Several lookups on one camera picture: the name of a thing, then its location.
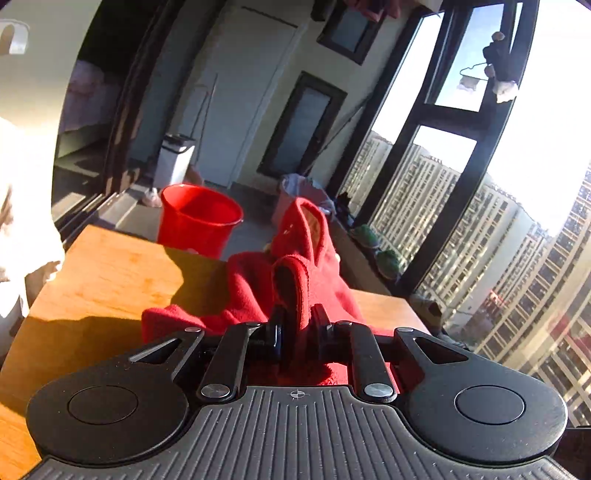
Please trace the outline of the red fleece jacket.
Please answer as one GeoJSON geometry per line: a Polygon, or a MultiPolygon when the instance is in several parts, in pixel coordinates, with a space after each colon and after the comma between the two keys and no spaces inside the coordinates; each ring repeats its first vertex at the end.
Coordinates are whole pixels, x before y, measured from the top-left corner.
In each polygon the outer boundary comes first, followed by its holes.
{"type": "Polygon", "coordinates": [[[348,384],[348,369],[339,363],[322,364],[305,354],[311,307],[320,304],[329,322],[348,320],[366,324],[377,335],[393,327],[363,316],[352,291],[339,275],[339,260],[320,208],[304,198],[291,202],[267,252],[235,254],[226,263],[228,303],[221,312],[197,317],[177,305],[149,308],[141,315],[146,343],[186,327],[221,336],[238,323],[266,323],[273,314],[286,314],[281,337],[294,346],[286,368],[256,363],[249,376],[256,384],[324,386],[348,384]]]}

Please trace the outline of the green slipper pair near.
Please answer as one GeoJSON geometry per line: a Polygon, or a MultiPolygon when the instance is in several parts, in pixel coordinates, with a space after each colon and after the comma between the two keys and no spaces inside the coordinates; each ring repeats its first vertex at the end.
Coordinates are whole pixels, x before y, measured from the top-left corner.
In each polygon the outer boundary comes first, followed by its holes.
{"type": "Polygon", "coordinates": [[[388,280],[398,280],[401,276],[401,260],[393,249],[377,252],[376,265],[379,273],[388,280]]]}

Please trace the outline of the green slipper far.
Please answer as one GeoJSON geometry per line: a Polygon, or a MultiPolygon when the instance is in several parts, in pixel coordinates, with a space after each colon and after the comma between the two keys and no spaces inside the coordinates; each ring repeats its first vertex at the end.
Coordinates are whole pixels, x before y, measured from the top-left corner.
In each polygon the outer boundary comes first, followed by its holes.
{"type": "Polygon", "coordinates": [[[370,250],[375,250],[380,246],[377,234],[367,224],[359,225],[353,228],[349,234],[362,246],[370,250]]]}

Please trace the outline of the pink laundry basket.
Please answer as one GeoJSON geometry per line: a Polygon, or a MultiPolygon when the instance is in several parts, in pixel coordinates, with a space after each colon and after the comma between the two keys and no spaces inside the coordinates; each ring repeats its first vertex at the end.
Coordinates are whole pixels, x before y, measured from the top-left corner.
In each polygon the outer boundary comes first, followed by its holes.
{"type": "Polygon", "coordinates": [[[273,226],[280,227],[280,221],[287,208],[297,197],[305,198],[314,203],[325,213],[325,216],[332,218],[335,216],[335,204],[329,195],[322,189],[322,185],[312,178],[304,177],[298,174],[287,174],[280,179],[279,197],[276,207],[273,211],[271,223],[273,226]]]}

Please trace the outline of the red plastic bucket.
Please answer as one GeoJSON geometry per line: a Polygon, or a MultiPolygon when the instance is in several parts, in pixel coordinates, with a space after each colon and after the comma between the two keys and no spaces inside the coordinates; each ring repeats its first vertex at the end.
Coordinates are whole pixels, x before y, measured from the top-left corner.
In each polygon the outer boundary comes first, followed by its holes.
{"type": "Polygon", "coordinates": [[[204,186],[170,185],[160,199],[157,243],[165,247],[219,259],[232,230],[243,221],[235,200],[204,186]]]}

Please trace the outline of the dark framed door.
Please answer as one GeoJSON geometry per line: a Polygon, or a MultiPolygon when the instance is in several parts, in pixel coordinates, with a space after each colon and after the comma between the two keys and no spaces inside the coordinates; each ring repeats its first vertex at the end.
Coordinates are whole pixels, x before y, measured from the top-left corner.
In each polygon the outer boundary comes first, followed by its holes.
{"type": "Polygon", "coordinates": [[[307,174],[345,100],[345,91],[301,72],[257,172],[274,179],[307,174]]]}

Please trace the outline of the white trash bin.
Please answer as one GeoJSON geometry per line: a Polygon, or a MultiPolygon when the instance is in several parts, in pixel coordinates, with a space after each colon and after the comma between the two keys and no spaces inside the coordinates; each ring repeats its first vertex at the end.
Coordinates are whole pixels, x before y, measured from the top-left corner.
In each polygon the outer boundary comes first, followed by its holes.
{"type": "Polygon", "coordinates": [[[165,134],[152,186],[161,190],[183,182],[195,148],[195,140],[181,134],[165,134]]]}

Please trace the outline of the hanger with white cloth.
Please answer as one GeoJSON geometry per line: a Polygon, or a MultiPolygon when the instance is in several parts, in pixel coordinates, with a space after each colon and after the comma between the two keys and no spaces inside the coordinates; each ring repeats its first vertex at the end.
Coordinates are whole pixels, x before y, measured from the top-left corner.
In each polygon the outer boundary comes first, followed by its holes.
{"type": "Polygon", "coordinates": [[[519,86],[511,73],[509,47],[506,35],[501,31],[495,32],[491,43],[483,49],[485,61],[462,69],[459,85],[465,90],[475,91],[480,82],[492,80],[496,103],[513,101],[519,86]]]}

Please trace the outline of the pink bedding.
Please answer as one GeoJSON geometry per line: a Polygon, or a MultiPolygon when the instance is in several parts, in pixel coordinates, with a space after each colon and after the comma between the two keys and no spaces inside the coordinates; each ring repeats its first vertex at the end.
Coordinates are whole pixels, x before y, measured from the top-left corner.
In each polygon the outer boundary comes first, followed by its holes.
{"type": "Polygon", "coordinates": [[[77,60],[72,70],[59,133],[108,124],[114,115],[121,90],[121,80],[98,66],[77,60]]]}

